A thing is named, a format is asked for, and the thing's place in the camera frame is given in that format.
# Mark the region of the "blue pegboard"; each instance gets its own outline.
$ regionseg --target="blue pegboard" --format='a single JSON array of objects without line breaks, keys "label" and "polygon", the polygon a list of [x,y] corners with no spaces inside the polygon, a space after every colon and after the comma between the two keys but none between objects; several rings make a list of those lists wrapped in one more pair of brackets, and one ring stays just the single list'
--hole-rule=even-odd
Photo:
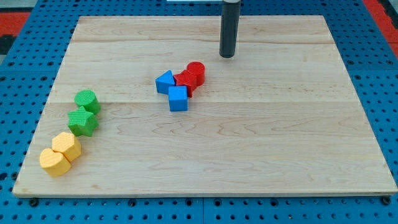
[{"label": "blue pegboard", "polygon": [[[362,1],[243,0],[241,12],[325,16],[397,180],[398,61]],[[79,16],[220,13],[217,3],[39,0],[0,66],[0,223],[396,223],[397,196],[36,201],[11,194]]]}]

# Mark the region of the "wood grain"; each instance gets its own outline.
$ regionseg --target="wood grain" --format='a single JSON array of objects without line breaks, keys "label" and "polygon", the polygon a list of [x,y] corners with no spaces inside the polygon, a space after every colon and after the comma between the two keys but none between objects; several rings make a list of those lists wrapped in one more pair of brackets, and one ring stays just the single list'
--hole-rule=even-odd
[{"label": "wood grain", "polygon": [[[389,195],[397,187],[321,16],[251,16],[234,59],[219,17],[81,17],[14,186],[18,197]],[[171,113],[154,80],[192,60],[206,82]],[[52,179],[38,156],[82,89],[102,110]]]}]

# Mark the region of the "blue block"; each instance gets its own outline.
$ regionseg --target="blue block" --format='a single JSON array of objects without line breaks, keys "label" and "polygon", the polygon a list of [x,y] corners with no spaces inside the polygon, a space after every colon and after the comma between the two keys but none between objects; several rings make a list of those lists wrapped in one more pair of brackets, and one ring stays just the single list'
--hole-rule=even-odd
[{"label": "blue block", "polygon": [[188,110],[188,92],[186,86],[169,87],[170,111]]},{"label": "blue block", "polygon": [[169,94],[169,87],[175,86],[172,71],[167,71],[156,79],[156,90],[158,93]]}]

